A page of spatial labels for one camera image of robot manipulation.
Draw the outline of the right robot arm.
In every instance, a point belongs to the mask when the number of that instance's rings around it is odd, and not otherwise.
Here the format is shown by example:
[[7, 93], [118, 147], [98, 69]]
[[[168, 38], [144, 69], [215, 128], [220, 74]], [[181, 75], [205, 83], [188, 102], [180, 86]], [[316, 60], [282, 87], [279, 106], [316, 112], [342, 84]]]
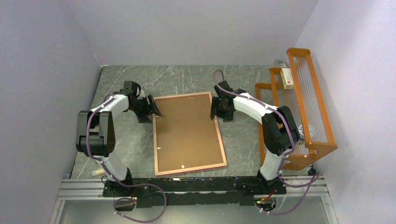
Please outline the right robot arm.
[[288, 107], [276, 107], [266, 104], [242, 89], [233, 90], [227, 81], [214, 86], [217, 96], [212, 98], [210, 118], [233, 120], [235, 111], [242, 112], [258, 121], [262, 126], [265, 159], [257, 180], [257, 189], [269, 193], [280, 180], [280, 170], [285, 157], [296, 145], [299, 132], [293, 115]]

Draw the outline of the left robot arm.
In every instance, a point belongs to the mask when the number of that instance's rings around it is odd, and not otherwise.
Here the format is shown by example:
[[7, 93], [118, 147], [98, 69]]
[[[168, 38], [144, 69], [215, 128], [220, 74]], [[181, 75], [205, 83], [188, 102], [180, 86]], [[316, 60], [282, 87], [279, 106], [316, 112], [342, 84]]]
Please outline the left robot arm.
[[162, 116], [152, 95], [147, 95], [134, 81], [125, 81], [122, 89], [105, 97], [92, 110], [78, 113], [76, 149], [90, 157], [104, 170], [107, 179], [115, 182], [115, 190], [122, 196], [133, 192], [130, 170], [114, 152], [116, 138], [114, 120], [123, 112], [135, 113], [139, 123], [151, 123], [152, 115]]

